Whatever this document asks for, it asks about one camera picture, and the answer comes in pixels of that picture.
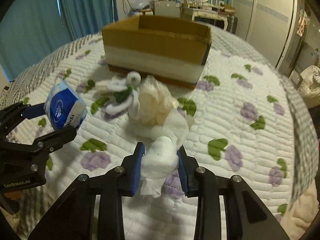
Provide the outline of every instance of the cardboard box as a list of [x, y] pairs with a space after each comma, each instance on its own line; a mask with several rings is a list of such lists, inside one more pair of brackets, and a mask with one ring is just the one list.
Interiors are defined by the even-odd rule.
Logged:
[[151, 74], [161, 82], [194, 88], [211, 47], [206, 25], [161, 16], [138, 16], [103, 27], [111, 71]]

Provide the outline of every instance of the metal bolt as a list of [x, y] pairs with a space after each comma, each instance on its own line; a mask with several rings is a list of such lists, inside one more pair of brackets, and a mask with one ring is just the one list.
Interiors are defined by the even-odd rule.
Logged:
[[240, 182], [240, 181], [242, 180], [241, 177], [238, 176], [238, 175], [233, 176], [232, 179], [233, 179], [235, 182]]
[[38, 165], [37, 164], [32, 164], [31, 165], [31, 171], [35, 172], [38, 170]]
[[198, 167], [196, 168], [196, 171], [199, 173], [205, 173], [205, 167]]
[[88, 175], [86, 175], [86, 174], [81, 174], [78, 176], [79, 181], [86, 181], [87, 178], [88, 178]]
[[122, 166], [117, 166], [117, 167], [115, 167], [115, 171], [116, 171], [116, 172], [119, 172], [119, 173], [124, 172], [124, 167], [122, 167]]

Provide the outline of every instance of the white quilt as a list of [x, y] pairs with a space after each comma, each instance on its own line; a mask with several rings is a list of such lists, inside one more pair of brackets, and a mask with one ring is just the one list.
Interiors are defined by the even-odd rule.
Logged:
[[[62, 60], [28, 95], [29, 104], [44, 102], [59, 76], [87, 103], [88, 115], [75, 140], [50, 154], [46, 186], [54, 200], [79, 174], [105, 174], [132, 154], [138, 141], [149, 143], [127, 131], [127, 113], [113, 119], [104, 115], [105, 101], [99, 101], [101, 96], [88, 82], [114, 75], [103, 55], [101, 40], [89, 42], [74, 57]], [[242, 176], [274, 215], [283, 215], [292, 193], [294, 134], [286, 94], [276, 75], [263, 64], [212, 49], [197, 89], [168, 87], [174, 97], [182, 98], [181, 114], [195, 118], [184, 143], [187, 154], [216, 175]], [[92, 111], [97, 102], [102, 107]], [[13, 132], [18, 141], [31, 144], [36, 136], [52, 131], [48, 119], [42, 118], [21, 123]], [[88, 144], [83, 145], [91, 138], [102, 142], [101, 151], [92, 153]], [[217, 142], [223, 149], [216, 147]], [[197, 199], [182, 196], [179, 180], [172, 176], [160, 198], [123, 199], [126, 240], [193, 239], [196, 208]], [[222, 239], [226, 239], [223, 210], [221, 199]]]

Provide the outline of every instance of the blue tissue package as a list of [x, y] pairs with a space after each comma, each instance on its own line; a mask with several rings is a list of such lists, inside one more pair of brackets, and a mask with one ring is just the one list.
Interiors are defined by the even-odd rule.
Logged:
[[69, 125], [79, 129], [88, 113], [86, 106], [64, 80], [57, 79], [44, 104], [44, 111], [55, 131]]

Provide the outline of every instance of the bed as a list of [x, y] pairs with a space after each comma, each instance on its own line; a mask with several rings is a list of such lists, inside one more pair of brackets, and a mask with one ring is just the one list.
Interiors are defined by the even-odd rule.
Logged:
[[[240, 38], [212, 27], [213, 43], [203, 79], [194, 91], [168, 86], [176, 98], [192, 100], [197, 111], [195, 125], [184, 143], [188, 155], [216, 175], [239, 174], [262, 199], [278, 221], [310, 187], [318, 169], [318, 142], [310, 115], [290, 81], [272, 69], [268, 61]], [[0, 98], [0, 107], [23, 100], [44, 102], [60, 77], [77, 90], [88, 105], [98, 98], [88, 80], [111, 78], [103, 59], [101, 34], [89, 35], [67, 44], [22, 73]], [[219, 84], [204, 76], [218, 77]], [[26, 120], [8, 139], [29, 143], [52, 131], [48, 120]], [[126, 132], [127, 114], [105, 118], [103, 108], [88, 114], [76, 139], [51, 154], [47, 184], [25, 191], [20, 204], [17, 233], [26, 238], [50, 205], [81, 173], [104, 174], [132, 154], [137, 138]], [[92, 164], [83, 143], [95, 138], [106, 145], [109, 163]], [[226, 152], [210, 156], [210, 141], [228, 138]], [[187, 199], [179, 183], [168, 179], [160, 198], [124, 199], [127, 239], [192, 239], [196, 199]], [[315, 187], [309, 188], [316, 195]], [[222, 225], [225, 220], [223, 200]], [[222, 238], [226, 238], [225, 225]]]

